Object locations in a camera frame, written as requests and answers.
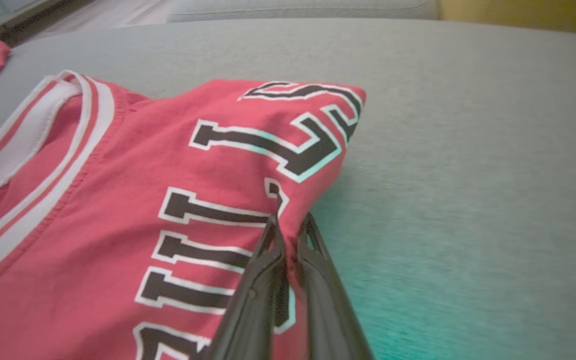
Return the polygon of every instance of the gray table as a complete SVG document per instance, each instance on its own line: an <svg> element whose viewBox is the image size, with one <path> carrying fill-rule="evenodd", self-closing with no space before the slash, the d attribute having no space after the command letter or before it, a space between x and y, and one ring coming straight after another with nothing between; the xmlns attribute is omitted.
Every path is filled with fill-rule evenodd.
<svg viewBox="0 0 576 360"><path fill-rule="evenodd" d="M368 102L313 209L380 359L576 359L576 34L378 19L221 20L44 38L0 124L63 69L153 98L213 78Z"/></svg>

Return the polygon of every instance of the gray fabric surface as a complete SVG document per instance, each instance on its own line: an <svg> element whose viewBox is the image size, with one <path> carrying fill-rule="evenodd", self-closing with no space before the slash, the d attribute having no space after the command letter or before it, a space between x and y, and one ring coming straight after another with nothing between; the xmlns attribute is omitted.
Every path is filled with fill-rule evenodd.
<svg viewBox="0 0 576 360"><path fill-rule="evenodd" d="M422 20L222 20L43 38L0 124L80 71L153 98L213 78L358 85L313 209L379 359L576 359L576 34Z"/></svg>
<svg viewBox="0 0 576 360"><path fill-rule="evenodd" d="M167 22L254 18L438 19L437 0L175 0Z"/></svg>

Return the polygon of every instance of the yellow wall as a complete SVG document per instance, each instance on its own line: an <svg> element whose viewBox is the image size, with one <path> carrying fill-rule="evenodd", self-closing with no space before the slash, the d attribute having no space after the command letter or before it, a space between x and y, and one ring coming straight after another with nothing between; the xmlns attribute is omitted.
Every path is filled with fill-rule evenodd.
<svg viewBox="0 0 576 360"><path fill-rule="evenodd" d="M441 18L576 32L576 0L439 0Z"/></svg>

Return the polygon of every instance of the white floor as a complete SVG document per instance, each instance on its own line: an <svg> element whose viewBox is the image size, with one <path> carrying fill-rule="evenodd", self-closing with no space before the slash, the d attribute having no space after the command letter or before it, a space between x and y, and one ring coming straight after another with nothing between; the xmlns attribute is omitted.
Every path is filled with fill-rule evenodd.
<svg viewBox="0 0 576 360"><path fill-rule="evenodd" d="M174 0L94 0L39 36L166 23Z"/></svg>

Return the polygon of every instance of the basketball jersey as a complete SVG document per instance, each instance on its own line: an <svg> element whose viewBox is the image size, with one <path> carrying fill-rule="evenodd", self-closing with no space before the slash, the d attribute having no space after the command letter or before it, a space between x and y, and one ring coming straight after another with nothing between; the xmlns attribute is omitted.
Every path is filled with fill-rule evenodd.
<svg viewBox="0 0 576 360"><path fill-rule="evenodd" d="M307 354L295 242L365 102L212 80L149 99L63 71L0 129L0 359L199 359L270 214L286 240L273 358Z"/></svg>

